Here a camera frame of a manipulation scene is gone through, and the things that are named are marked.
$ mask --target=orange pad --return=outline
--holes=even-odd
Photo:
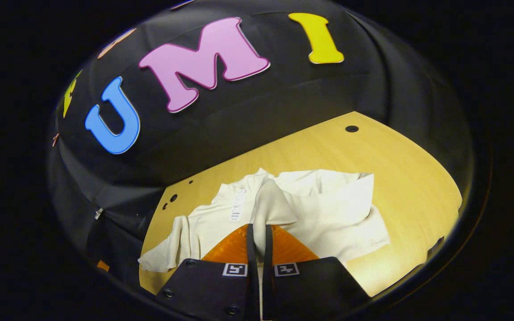
[[[202,260],[247,264],[247,226],[245,224],[227,235]]]
[[[318,259],[318,256],[283,228],[273,226],[273,265]]]
[[[105,262],[102,262],[102,260],[98,261],[98,264],[96,265],[97,268],[101,268],[102,270],[105,270],[106,272],[108,272],[108,270],[110,270],[110,266],[108,266],[108,264],[106,264]]]

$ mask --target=wooden table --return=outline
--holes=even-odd
[[[349,125],[359,130],[347,132]],[[370,296],[426,261],[427,251],[437,240],[449,237],[462,201],[457,185],[434,157],[388,126],[351,112],[167,187],[153,215],[142,254],[170,235],[175,217],[209,204],[222,183],[239,181],[259,167],[275,176],[283,171],[316,169],[374,173],[373,204],[380,210],[391,244],[347,262],[349,272]],[[174,194],[178,197],[170,202]],[[140,269],[140,284],[156,294],[172,273]]]

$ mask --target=white cloth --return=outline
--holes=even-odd
[[[174,219],[170,236],[138,261],[144,270],[167,272],[187,258],[200,259],[236,228],[253,223],[257,250],[265,249],[265,224],[286,229],[318,257],[347,260],[390,243],[372,203],[374,175],[328,170],[295,171],[273,177],[263,169],[222,184],[210,205]],[[234,199],[246,189],[238,221],[230,221]]]

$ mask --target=yellow letter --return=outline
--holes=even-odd
[[[337,63],[344,61],[344,55],[336,49],[330,33],[326,27],[328,20],[322,16],[310,13],[292,13],[289,15],[303,27],[311,43],[312,52],[308,59],[312,63]]]
[[[82,72],[79,71],[79,73],[75,76],[75,79],[73,79],[73,82],[71,82],[71,85],[69,85],[69,88],[67,88],[67,92],[65,93],[65,108],[63,109],[63,118],[67,115],[67,109],[69,109],[69,105],[71,104],[71,94],[73,93],[73,90],[75,89],[75,85],[77,85],[77,77]]]

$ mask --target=black background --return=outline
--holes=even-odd
[[[0,2],[0,319],[144,318],[98,287],[61,234],[46,194],[43,145],[79,65],[175,3]],[[491,195],[475,233],[436,278],[378,319],[514,320],[514,2],[345,4],[434,63],[480,106],[493,141]]]

